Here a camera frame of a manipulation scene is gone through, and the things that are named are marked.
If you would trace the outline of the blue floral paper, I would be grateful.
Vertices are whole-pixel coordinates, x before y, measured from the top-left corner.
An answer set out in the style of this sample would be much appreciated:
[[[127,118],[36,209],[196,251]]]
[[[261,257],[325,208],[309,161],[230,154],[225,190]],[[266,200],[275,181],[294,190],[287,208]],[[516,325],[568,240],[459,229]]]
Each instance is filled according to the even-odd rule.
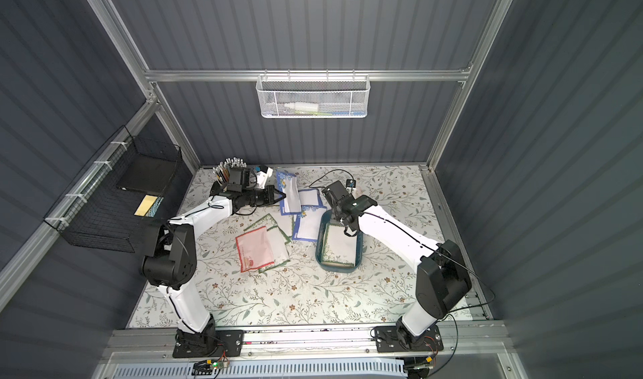
[[[277,189],[286,195],[280,201],[280,212],[282,216],[296,215],[301,213],[301,201],[299,197],[297,176],[286,171],[276,171]]]
[[[296,216],[292,239],[315,242],[326,211],[324,206],[303,206],[301,213]]]

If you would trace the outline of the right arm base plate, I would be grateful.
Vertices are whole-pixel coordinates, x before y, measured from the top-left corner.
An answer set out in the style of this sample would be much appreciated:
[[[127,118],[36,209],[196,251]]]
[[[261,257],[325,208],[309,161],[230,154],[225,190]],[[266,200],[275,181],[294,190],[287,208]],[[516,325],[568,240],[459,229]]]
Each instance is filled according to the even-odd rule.
[[[437,325],[432,325],[419,336],[413,336],[403,325],[380,325],[371,330],[371,337],[379,353],[422,352],[435,355],[444,350]]]

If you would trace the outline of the blue bordered stationery paper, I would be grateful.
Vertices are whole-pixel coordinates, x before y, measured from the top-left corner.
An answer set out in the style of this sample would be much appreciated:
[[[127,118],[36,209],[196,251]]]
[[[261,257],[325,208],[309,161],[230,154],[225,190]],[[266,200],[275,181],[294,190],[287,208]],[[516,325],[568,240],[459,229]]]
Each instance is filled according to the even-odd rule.
[[[324,207],[321,195],[316,188],[306,188],[298,191],[301,209]]]

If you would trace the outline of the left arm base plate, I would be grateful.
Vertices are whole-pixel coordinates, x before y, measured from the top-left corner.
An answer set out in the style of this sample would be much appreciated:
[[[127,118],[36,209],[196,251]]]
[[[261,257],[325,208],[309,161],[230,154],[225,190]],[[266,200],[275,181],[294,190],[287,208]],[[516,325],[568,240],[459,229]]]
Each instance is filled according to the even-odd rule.
[[[172,357],[239,357],[244,341],[242,330],[219,330],[214,333],[190,334],[177,330]]]

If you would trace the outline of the red bordered stationery paper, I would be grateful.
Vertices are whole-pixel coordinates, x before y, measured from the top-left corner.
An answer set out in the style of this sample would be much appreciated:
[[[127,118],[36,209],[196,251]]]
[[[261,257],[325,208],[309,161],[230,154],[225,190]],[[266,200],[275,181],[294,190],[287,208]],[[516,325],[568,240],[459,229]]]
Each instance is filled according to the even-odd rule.
[[[275,262],[266,226],[238,236],[235,244],[241,273],[267,268]]]

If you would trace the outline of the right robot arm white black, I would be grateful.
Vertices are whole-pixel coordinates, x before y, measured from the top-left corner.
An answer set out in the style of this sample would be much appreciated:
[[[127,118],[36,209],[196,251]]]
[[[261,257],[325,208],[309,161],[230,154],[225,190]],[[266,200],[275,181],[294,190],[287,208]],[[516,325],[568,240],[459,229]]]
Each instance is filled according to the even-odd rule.
[[[375,238],[415,271],[415,303],[396,323],[400,340],[416,341],[472,289],[470,271],[456,243],[439,243],[417,233],[371,197],[354,197],[340,181],[321,193],[347,232]]]

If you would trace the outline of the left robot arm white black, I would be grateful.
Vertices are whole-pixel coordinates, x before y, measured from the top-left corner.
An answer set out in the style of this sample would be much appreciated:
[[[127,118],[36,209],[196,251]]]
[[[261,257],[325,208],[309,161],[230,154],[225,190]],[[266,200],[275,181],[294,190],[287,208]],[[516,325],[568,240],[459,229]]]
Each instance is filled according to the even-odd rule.
[[[214,322],[193,282],[198,266],[196,240],[209,228],[240,209],[272,206],[286,195],[267,181],[273,169],[229,167],[212,184],[209,197],[200,205],[178,216],[144,229],[144,257],[141,271],[148,283],[157,288],[172,305],[181,335],[212,339],[209,325]]]

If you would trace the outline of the teal plastic storage box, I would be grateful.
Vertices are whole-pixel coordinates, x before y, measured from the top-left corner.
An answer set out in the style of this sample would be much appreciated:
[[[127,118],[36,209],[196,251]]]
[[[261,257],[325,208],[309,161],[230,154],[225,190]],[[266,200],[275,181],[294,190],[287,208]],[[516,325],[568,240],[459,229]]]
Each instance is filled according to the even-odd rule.
[[[363,233],[348,236],[345,226],[325,211],[316,242],[315,258],[322,269],[333,273],[352,273],[363,259]]]

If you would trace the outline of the green floral stationery paper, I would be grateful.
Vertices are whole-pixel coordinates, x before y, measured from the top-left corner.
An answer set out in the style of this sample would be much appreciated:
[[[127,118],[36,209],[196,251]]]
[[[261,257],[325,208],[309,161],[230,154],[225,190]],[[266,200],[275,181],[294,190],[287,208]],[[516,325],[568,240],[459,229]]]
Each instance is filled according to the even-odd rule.
[[[278,227],[283,231],[287,238],[292,238],[294,220],[291,215],[281,215],[279,211],[271,211],[271,216],[275,219]]]

